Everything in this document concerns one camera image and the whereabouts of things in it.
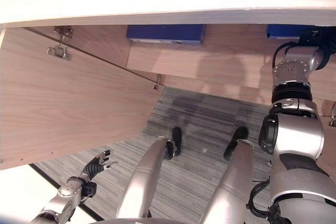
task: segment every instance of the metal hinge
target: metal hinge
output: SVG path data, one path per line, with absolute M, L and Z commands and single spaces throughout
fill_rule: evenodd
M 158 90 L 161 81 L 162 81 L 162 74 L 157 74 L 156 75 L 156 84 L 153 86 L 153 89 Z
M 334 102 L 331 111 L 331 120 L 329 122 L 329 126 L 336 127 L 336 102 Z
M 56 56 L 64 60 L 70 60 L 71 54 L 68 54 L 67 48 L 74 32 L 71 26 L 55 26 L 54 32 L 60 35 L 60 44 L 55 47 L 48 47 L 47 54 Z

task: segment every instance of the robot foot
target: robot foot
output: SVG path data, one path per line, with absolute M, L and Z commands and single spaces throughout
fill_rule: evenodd
M 235 147 L 237 146 L 237 140 L 238 139 L 247 139 L 248 138 L 248 129 L 246 127 L 239 127 L 235 134 L 233 134 L 233 137 L 229 143 L 229 145 L 226 147 L 225 152 L 223 154 L 224 159 L 229 161 L 231 154 Z

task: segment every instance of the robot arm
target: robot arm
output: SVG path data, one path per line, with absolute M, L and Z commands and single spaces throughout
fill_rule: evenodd
M 320 47 L 290 47 L 272 71 L 272 106 L 259 135 L 273 155 L 270 223 L 336 223 L 336 186 L 316 164 L 324 131 L 308 80 L 324 58 Z
M 74 214 L 75 208 L 87 198 L 96 194 L 97 184 L 91 180 L 100 172 L 115 167 L 118 162 L 105 163 L 111 154 L 104 151 L 92 159 L 78 177 L 70 177 L 65 186 L 40 211 L 31 224 L 64 224 Z

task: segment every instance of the gray striped carpet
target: gray striped carpet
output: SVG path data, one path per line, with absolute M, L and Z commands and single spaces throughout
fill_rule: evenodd
M 170 137 L 172 128 L 179 126 L 183 131 L 182 153 L 163 162 L 150 210 L 156 218 L 195 224 L 227 167 L 223 151 L 237 127 L 247 126 L 249 140 L 256 145 L 254 179 L 268 178 L 270 156 L 257 145 L 260 126 L 267 113 L 268 108 L 262 105 L 166 88 L 139 137 L 36 165 L 64 184 L 69 176 L 78 175 L 97 153 L 112 149 L 112 160 L 118 161 L 119 166 L 94 179 L 98 184 L 97 194 L 85 203 L 102 218 L 111 219 L 142 155 L 158 136 Z M 260 209 L 269 205 L 268 188 L 255 198 L 255 203 Z M 247 212 L 246 224 L 252 223 L 267 222 Z

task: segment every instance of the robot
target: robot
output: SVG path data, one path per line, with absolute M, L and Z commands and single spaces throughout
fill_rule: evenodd
M 317 106 L 312 101 L 309 75 L 322 69 L 336 52 L 335 28 L 304 31 L 299 42 L 280 46 L 273 58 L 272 105 L 264 118 L 258 144 L 272 155 L 270 178 L 252 190 L 253 143 L 246 128 L 239 128 L 225 150 L 228 168 L 220 180 L 200 224 L 243 224 L 246 209 L 271 224 L 336 223 L 336 186 L 316 160 L 321 155 L 324 131 Z M 276 64 L 276 55 L 285 57 Z M 171 140 L 159 138 L 143 155 L 134 170 L 114 220 L 99 224 L 184 224 L 150 218 L 161 164 L 181 153 L 182 132 L 173 129 Z M 106 163 L 110 151 L 95 157 L 78 177 L 70 177 L 31 221 L 32 224 L 65 224 L 81 202 L 96 193 L 91 180 L 117 162 Z M 272 205 L 258 210 L 253 198 L 270 185 Z

